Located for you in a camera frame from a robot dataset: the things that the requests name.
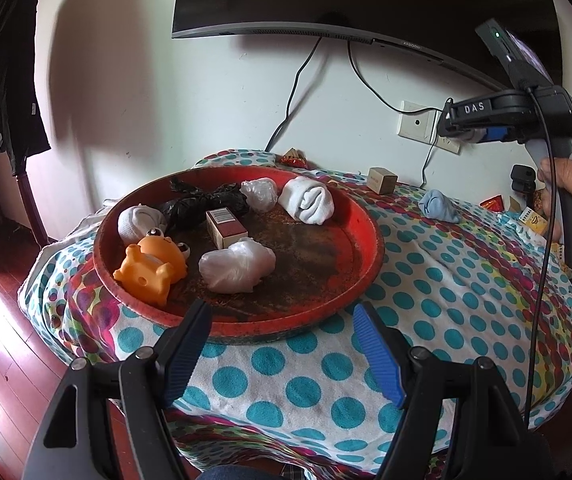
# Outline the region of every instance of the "round red tray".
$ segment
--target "round red tray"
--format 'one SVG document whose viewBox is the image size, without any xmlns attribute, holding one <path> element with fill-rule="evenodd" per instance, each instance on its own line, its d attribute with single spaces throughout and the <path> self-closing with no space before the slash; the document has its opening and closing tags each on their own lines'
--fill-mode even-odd
<svg viewBox="0 0 572 480">
<path fill-rule="evenodd" d="M 272 178 L 280 190 L 296 174 L 261 166 L 197 168 L 177 173 L 189 184 L 210 191 L 221 184 Z M 172 286 L 161 309 L 135 299 L 112 278 L 124 259 L 117 232 L 119 214 L 127 207 L 158 205 L 176 197 L 170 177 L 160 178 L 122 198 L 108 213 L 93 248 L 95 268 L 114 297 L 140 316 L 163 326 L 176 326 L 196 298 L 214 307 L 210 340 L 228 344 L 270 341 L 311 327 L 356 300 L 377 277 L 384 243 L 377 224 L 346 192 L 328 188 L 335 203 L 333 217 L 322 226 L 295 221 L 277 205 L 264 215 L 240 218 L 248 235 L 273 249 L 275 271 L 249 294 L 215 294 L 202 280 L 198 262 L 215 250 L 205 222 L 173 235 L 191 248 L 188 276 Z"/>
</svg>

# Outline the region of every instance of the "polka dot tablecloth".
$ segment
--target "polka dot tablecloth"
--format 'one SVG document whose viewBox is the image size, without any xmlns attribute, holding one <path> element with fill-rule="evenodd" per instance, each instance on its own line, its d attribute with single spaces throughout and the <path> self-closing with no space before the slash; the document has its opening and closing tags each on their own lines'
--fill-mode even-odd
<svg viewBox="0 0 572 480">
<path fill-rule="evenodd" d="M 276 165 L 271 153 L 229 150 L 197 166 L 231 164 Z M 384 264 L 362 301 L 411 345 L 426 346 L 442 360 L 492 358 L 522 408 L 540 250 L 478 206 L 456 202 L 462 221 L 448 224 L 421 217 L 416 203 L 423 192 L 415 187 L 399 184 L 393 196 L 378 196 L 362 176 L 298 171 L 342 186 L 379 225 Z M 163 332 L 102 286 L 93 266 L 94 236 L 51 257 L 24 300 L 42 339 L 69 361 L 77 355 L 124 359 Z M 532 426 L 554 413 L 572 387 L 572 286 L 554 259 L 544 300 Z M 202 469 L 267 456 L 304 466 L 310 478 L 375 473 L 401 412 L 374 381 L 352 309 L 347 305 L 319 327 L 270 344 L 207 344 L 170 414 L 182 453 Z M 454 404 L 445 401 L 435 451 L 448 446 L 453 413 Z M 439 466 L 435 458 L 432 467 Z"/>
</svg>

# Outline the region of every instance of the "metal screw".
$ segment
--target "metal screw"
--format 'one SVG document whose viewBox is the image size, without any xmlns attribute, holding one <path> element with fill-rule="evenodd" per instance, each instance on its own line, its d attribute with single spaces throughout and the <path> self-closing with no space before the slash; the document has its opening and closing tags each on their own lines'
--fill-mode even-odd
<svg viewBox="0 0 572 480">
<path fill-rule="evenodd" d="M 143 346 L 135 351 L 137 359 L 148 359 L 151 355 L 153 355 L 153 349 L 150 346 Z"/>
<path fill-rule="evenodd" d="M 423 346 L 413 346 L 410 349 L 410 357 L 413 359 L 417 359 L 418 361 L 423 361 L 424 359 L 428 359 L 431 353 L 424 348 Z"/>
<path fill-rule="evenodd" d="M 70 367 L 73 368 L 73 370 L 81 370 L 85 366 L 86 366 L 86 359 L 84 359 L 83 357 L 78 357 L 70 364 Z"/>
<path fill-rule="evenodd" d="M 477 366 L 479 366 L 482 370 L 490 370 L 495 363 L 488 357 L 480 357 L 477 359 Z"/>
</svg>

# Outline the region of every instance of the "wall outlet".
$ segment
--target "wall outlet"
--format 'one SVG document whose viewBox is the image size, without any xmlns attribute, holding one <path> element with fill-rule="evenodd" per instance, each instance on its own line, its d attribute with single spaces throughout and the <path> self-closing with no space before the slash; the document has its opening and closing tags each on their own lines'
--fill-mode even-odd
<svg viewBox="0 0 572 480">
<path fill-rule="evenodd" d="M 413 112 L 426 108 L 422 105 L 417 105 L 409 101 L 402 102 L 402 110 Z M 417 115 L 403 115 L 399 121 L 399 131 L 397 135 L 407 139 L 419 140 L 426 144 L 432 143 L 432 130 L 435 124 L 435 110 L 427 110 L 424 113 Z"/>
<path fill-rule="evenodd" d="M 436 146 L 455 155 L 460 154 L 461 143 L 458 140 L 452 140 L 448 137 L 439 137 Z"/>
</svg>

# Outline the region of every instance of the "orange toy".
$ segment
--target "orange toy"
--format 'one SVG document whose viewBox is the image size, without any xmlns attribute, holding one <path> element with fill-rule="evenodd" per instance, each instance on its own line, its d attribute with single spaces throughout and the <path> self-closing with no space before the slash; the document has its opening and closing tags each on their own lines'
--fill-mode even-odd
<svg viewBox="0 0 572 480">
<path fill-rule="evenodd" d="M 126 258 L 112 276 L 138 300 L 166 306 L 171 284 L 187 273 L 184 255 L 173 241 L 153 235 L 126 247 Z"/>
</svg>

